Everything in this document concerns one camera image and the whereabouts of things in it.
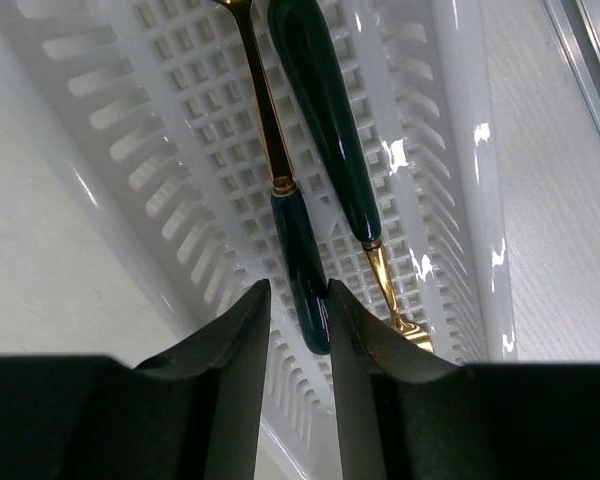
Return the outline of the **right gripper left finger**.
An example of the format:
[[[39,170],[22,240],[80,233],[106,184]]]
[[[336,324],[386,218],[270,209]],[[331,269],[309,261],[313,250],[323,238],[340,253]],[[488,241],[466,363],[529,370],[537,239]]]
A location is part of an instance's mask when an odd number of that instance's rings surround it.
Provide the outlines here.
[[[0,356],[0,479],[250,479],[271,289],[136,367]]]

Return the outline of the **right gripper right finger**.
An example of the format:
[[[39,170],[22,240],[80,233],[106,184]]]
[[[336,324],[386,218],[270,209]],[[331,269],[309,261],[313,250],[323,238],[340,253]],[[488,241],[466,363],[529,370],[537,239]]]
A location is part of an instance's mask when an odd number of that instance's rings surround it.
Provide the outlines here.
[[[600,479],[600,363],[455,365],[328,287],[347,479]]]

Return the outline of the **gold spoon green handle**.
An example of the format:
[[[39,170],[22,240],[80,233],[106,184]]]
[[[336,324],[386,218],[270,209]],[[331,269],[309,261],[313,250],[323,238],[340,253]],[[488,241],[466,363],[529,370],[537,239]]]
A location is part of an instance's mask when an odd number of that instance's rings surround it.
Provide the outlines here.
[[[272,183],[271,208],[287,277],[307,348],[330,352],[327,280],[302,191],[295,181],[271,88],[262,63],[251,18],[250,1],[225,0],[236,22],[249,67],[264,156]]]

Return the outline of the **gold fork green handle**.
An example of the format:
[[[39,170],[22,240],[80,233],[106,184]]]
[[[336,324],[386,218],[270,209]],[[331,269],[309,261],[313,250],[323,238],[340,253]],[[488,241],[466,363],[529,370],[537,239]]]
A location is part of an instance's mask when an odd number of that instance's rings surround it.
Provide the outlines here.
[[[427,330],[399,310],[375,196],[322,11],[315,1],[272,1],[267,20],[326,173],[389,309],[390,326],[432,353]]]

